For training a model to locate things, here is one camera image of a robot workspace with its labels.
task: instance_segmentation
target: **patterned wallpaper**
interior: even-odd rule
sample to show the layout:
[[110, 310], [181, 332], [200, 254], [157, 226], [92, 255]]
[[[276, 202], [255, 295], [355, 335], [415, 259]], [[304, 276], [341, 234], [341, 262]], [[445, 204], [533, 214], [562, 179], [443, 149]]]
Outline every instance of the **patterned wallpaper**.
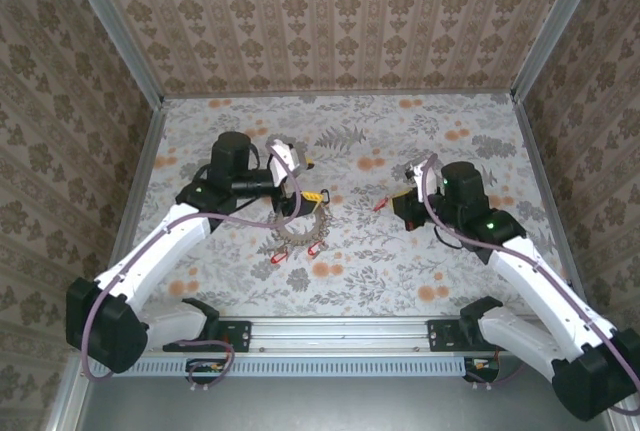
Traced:
[[507, 89], [554, 0], [114, 0], [166, 95]]
[[640, 327], [640, 0], [582, 0], [526, 98], [587, 292]]
[[[428, 316], [458, 314], [492, 295], [514, 312], [530, 314], [508, 282], [475, 255], [439, 243], [433, 226], [409, 233], [390, 206], [373, 211], [385, 196], [410, 187], [407, 165], [434, 151], [437, 168], [471, 161], [491, 205], [512, 213], [562, 272], [506, 93], [174, 99], [163, 109], [164, 136], [138, 242], [210, 160], [213, 142], [227, 130], [251, 136], [263, 166], [273, 138], [304, 149], [316, 166], [300, 176], [300, 184], [328, 189], [331, 203], [284, 230], [221, 225], [184, 256], [151, 302], [195, 296], [226, 316]], [[239, 215], [275, 219], [268, 199]], [[312, 258], [308, 248], [318, 241], [328, 248]], [[288, 258], [272, 263], [283, 246]]]
[[44, 422], [66, 288], [108, 262], [149, 117], [87, 0], [0, 0], [0, 430]]

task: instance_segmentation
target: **white arm segment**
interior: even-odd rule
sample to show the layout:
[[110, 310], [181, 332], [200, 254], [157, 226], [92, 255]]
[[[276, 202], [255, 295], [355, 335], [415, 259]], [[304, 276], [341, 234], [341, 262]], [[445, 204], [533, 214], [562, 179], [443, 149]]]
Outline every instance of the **white arm segment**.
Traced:
[[[503, 246], [529, 256], [534, 261], [540, 263], [553, 279], [573, 298], [574, 302], [586, 312], [591, 321], [598, 326], [608, 338], [612, 336], [611, 330], [615, 330], [615, 326], [576, 296], [573, 290], [571, 290], [542, 259], [530, 239], [521, 237], [513, 238], [504, 243]], [[582, 346], [585, 344], [589, 344], [595, 348], [602, 343], [600, 338], [585, 325], [569, 303], [562, 298], [546, 278], [539, 272], [534, 271], [530, 265], [505, 252], [493, 252], [489, 258], [489, 266], [509, 281], [527, 304], [531, 306], [531, 309], [533, 309], [534, 313], [540, 318], [557, 341], [564, 359], [571, 362], [584, 354]], [[505, 349], [512, 351], [508, 340], [505, 341], [504, 338], [500, 340], [501, 342], [493, 342], [489, 338], [487, 338], [487, 340], [492, 344], [503, 346]]]
[[553, 378], [553, 360], [564, 355], [553, 336], [517, 317], [504, 306], [493, 308], [478, 320], [482, 337], [513, 353], [548, 381]]
[[192, 340], [200, 336], [207, 317], [187, 303], [145, 308], [138, 318], [149, 326], [145, 351], [161, 348], [167, 343]]
[[[300, 172], [300, 158], [298, 157], [298, 153], [295, 151], [295, 149], [290, 148], [289, 145], [284, 144], [279, 139], [275, 139], [271, 144], [271, 147], [287, 164], [287, 167], [291, 170], [291, 172], [297, 176], [297, 174]], [[269, 171], [271, 171], [274, 186], [280, 186], [280, 184], [282, 184], [282, 181], [284, 181], [284, 179], [287, 177], [287, 172], [284, 170], [284, 167], [282, 167], [282, 165], [276, 159], [271, 160]]]
[[[418, 201], [420, 203], [424, 203], [424, 195], [422, 194], [422, 168], [427, 164], [428, 160], [424, 160], [417, 166], [411, 168], [413, 171], [413, 179], [416, 182], [416, 188], [418, 189]], [[436, 177], [436, 172], [433, 168], [429, 169], [429, 174], [427, 174], [427, 196], [430, 194], [435, 194], [438, 190], [438, 178]]]
[[[174, 204], [162, 222], [149, 235], [127, 254], [118, 264], [105, 271], [96, 278], [101, 289], [107, 287], [113, 277], [120, 272], [122, 267], [144, 246], [156, 233], [183, 216], [197, 213], [198, 210], [188, 204]], [[136, 315], [139, 315], [142, 306], [147, 301], [153, 289], [173, 269], [175, 263], [182, 255], [194, 247], [197, 243], [211, 234], [209, 220], [207, 218], [194, 218], [174, 228], [169, 234], [165, 234], [153, 248], [142, 255], [132, 266], [127, 275], [121, 280], [109, 294], [127, 297], [127, 304], [131, 306]]]

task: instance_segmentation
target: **red clip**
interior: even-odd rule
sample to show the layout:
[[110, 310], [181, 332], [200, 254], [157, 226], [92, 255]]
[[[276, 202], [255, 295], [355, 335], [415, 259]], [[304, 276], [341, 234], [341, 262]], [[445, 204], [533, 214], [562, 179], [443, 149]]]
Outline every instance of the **red clip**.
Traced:
[[375, 207], [373, 208], [373, 211], [377, 213], [382, 208], [384, 208], [388, 202], [389, 202], [389, 196], [385, 196], [380, 201], [378, 201], [378, 204], [375, 205]]
[[283, 251], [279, 250], [278, 252], [276, 252], [275, 255], [271, 257], [271, 264], [278, 264], [283, 259], [287, 259], [287, 256], [289, 256], [289, 252], [287, 251], [287, 248], [284, 248]]
[[[316, 246], [320, 247], [320, 249], [318, 249], [317, 251], [314, 249]], [[309, 256], [316, 256], [318, 253], [320, 253], [320, 251], [326, 248], [327, 245], [324, 244], [324, 241], [316, 241], [311, 246], [309, 246], [309, 248], [307, 249], [307, 253], [309, 254]]]

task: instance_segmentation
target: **cable clip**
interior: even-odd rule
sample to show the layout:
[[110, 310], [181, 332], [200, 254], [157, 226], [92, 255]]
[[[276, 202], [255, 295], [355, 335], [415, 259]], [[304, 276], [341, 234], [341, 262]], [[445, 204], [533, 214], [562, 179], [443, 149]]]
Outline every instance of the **cable clip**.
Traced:
[[375, 205], [375, 207], [373, 208], [373, 211], [377, 213], [382, 208], [384, 208], [388, 202], [389, 202], [389, 196], [385, 196], [380, 201], [378, 201], [378, 204]]
[[324, 204], [326, 206], [327, 204], [329, 204], [331, 202], [331, 195], [329, 194], [329, 190], [328, 189], [323, 189], [322, 191], [320, 191], [320, 194], [322, 194], [322, 196], [324, 196], [324, 201], [322, 201], [322, 204]]
[[280, 246], [276, 249], [276, 254], [271, 257], [271, 264], [278, 264], [280, 261], [287, 259], [289, 257], [289, 252], [287, 251], [286, 246]]
[[316, 258], [322, 251], [329, 249], [329, 246], [324, 241], [316, 241], [307, 249], [307, 254], [312, 258]]

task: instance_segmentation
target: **wall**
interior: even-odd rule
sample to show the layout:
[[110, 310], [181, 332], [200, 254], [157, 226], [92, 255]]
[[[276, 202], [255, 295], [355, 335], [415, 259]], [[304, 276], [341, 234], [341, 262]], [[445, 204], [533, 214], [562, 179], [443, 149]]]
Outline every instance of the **wall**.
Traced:
[[87, 0], [0, 0], [0, 429], [43, 423], [64, 294], [108, 261], [150, 110]]
[[167, 95], [507, 89], [554, 0], [114, 0]]
[[582, 0], [526, 98], [595, 306], [640, 327], [640, 0]]

